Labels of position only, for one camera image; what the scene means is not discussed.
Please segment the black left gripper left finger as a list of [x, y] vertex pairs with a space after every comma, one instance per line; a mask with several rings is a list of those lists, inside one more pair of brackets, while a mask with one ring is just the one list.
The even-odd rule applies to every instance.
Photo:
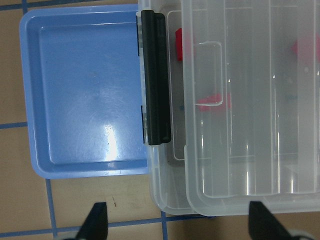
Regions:
[[96, 202], [76, 235], [77, 240], [106, 240], [108, 213], [106, 202]]

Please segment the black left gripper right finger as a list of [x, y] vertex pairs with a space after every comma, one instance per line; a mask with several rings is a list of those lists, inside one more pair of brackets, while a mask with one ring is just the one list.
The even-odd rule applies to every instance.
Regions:
[[252, 240], [292, 239], [292, 235], [260, 201], [249, 203], [248, 232]]

